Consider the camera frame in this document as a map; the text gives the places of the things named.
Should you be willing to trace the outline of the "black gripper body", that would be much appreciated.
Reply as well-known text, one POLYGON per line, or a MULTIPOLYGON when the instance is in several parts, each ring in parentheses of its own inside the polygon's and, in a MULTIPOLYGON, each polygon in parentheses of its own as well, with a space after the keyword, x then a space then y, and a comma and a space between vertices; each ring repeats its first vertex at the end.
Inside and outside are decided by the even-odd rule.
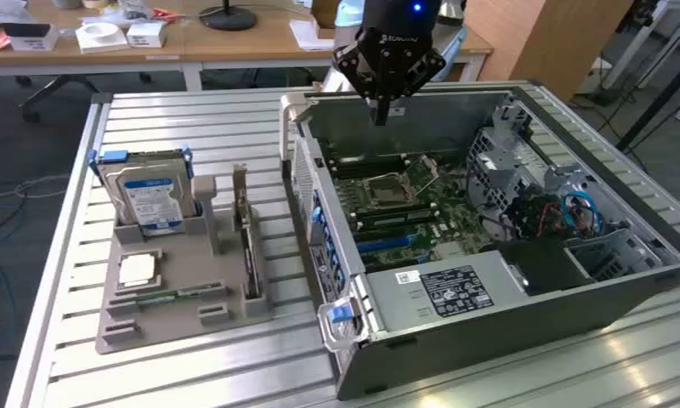
POLYGON ((427 0, 367 1, 359 45, 381 87, 381 57, 385 50, 423 55, 434 47, 433 30, 441 3, 427 0))

